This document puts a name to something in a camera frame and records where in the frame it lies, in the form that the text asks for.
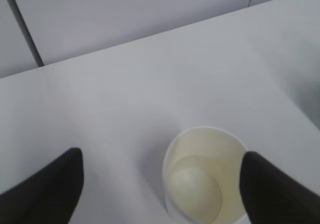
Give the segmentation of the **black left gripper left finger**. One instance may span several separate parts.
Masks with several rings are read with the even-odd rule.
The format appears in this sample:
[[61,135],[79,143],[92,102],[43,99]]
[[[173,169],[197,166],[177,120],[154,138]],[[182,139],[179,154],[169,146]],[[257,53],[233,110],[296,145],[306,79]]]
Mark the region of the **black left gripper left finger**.
[[83,153],[70,148],[0,196],[2,224],[67,224],[84,186]]

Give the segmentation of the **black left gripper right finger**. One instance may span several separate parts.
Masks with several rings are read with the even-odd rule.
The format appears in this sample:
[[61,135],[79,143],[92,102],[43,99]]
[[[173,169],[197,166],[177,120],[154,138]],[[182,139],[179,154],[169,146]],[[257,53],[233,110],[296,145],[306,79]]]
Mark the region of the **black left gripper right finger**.
[[320,197],[257,152],[246,152],[239,177],[252,224],[318,224]]

